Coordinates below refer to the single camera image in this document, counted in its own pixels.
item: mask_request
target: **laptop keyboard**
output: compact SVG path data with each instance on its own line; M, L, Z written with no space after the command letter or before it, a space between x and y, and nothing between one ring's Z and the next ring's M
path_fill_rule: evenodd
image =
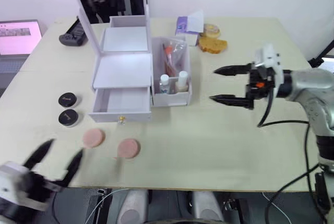
M17 73L24 61L0 61L0 74Z

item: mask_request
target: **tissue box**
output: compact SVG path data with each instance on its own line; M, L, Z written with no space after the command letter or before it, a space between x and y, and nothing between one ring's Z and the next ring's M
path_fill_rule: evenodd
M187 31L188 17L178 17L175 36L184 37L189 46L196 46L199 32Z

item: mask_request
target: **beige tabletop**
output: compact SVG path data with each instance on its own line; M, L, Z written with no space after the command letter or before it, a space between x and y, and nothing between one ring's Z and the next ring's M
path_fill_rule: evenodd
M254 51L273 43L285 69L309 68L299 49L277 19L208 18L222 31L228 49L218 55L190 48L193 99L186 107L152 108L150 123L95 123L91 90L94 53L61 45L58 36L75 21L59 19L43 36L21 71L0 98L0 163L22 163L44 141L56 138L36 171L59 179L72 156L83 147L82 136L90 128L105 131L104 143L84 152L73 187L143 187L183 190L275 191L305 172L305 125L282 124L257 128L266 101L254 110L227 107L208 99L221 93L244 96L247 75L224 77L212 71L225 65L247 64ZM152 19L152 36L172 36L175 19ZM73 128L58 123L63 108L59 96L71 91L81 98L76 110L83 116ZM305 120L297 103L275 99L268 121ZM131 160L117 159L117 145L133 137L141 145ZM311 166L317 148L309 141ZM299 181L290 191L306 191Z

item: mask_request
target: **white vanity box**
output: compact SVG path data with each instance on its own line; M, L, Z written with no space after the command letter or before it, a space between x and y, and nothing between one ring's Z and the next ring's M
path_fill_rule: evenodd
M143 0L144 15L110 16L100 44L85 6L80 0L78 2L80 22L96 55L91 85L95 100L89 113L96 122L149 121L151 107L190 103L192 81L188 46L181 64L189 74L188 92L159 93L160 76L164 74L163 38L151 37L146 0ZM177 77L170 78L172 85L175 81Z

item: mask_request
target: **pink sponge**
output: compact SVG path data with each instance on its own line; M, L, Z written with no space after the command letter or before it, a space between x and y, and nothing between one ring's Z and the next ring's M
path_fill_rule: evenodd
M130 159L136 157L139 151L138 141L135 139L125 139L118 145L117 156Z
M97 147L104 141L104 132L98 128L89 129L82 138L86 148Z

